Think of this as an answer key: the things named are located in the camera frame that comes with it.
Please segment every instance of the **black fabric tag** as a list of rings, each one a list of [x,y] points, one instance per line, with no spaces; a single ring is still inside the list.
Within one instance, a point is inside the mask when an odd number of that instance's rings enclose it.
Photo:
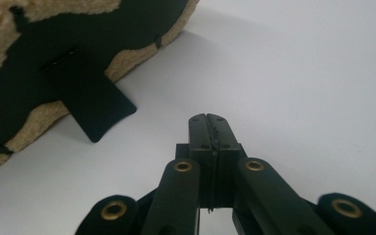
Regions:
[[[136,107],[83,52],[72,50],[42,74],[92,142],[98,142]]]

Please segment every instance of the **white backdrop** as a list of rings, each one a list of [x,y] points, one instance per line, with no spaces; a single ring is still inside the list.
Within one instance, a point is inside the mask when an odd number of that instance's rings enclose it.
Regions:
[[[141,198],[201,113],[227,118],[302,197],[376,211],[376,1],[203,0],[117,86],[138,112],[101,142],[66,117],[0,167],[0,235],[72,235],[99,200]],[[235,234],[231,211],[203,211],[201,234]]]

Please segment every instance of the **white table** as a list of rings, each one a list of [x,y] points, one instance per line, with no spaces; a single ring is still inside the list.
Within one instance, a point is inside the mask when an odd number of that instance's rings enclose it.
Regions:
[[[138,112],[101,142],[66,117],[0,167],[0,235],[72,235],[99,200],[141,198],[201,113],[227,118],[302,197],[376,211],[376,1],[203,0],[117,86]],[[235,234],[231,210],[202,211],[201,234]]]

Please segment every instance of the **plush toy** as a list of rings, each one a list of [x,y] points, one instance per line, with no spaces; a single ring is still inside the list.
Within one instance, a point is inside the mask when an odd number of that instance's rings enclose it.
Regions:
[[[134,113],[113,82],[168,45],[198,1],[0,0],[0,165],[68,113],[95,142]]]

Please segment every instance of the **brass grommet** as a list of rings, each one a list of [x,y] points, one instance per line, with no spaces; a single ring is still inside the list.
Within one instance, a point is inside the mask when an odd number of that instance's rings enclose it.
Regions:
[[[342,206],[347,206],[347,207],[350,207],[351,210],[347,210],[345,208],[343,208]],[[346,217],[350,217],[350,218],[358,218],[358,217],[361,217],[362,216],[362,211],[361,209],[356,205],[354,204],[353,202],[350,202],[348,200],[345,200],[345,199],[335,199],[332,201],[332,207],[334,208],[334,210]]]
[[[192,165],[188,162],[180,162],[173,166],[176,171],[185,172],[192,169]]]
[[[264,170],[264,165],[258,161],[249,161],[246,163],[246,168],[253,171]]]
[[[112,201],[105,205],[101,215],[105,220],[115,220],[124,216],[127,206],[123,201]]]

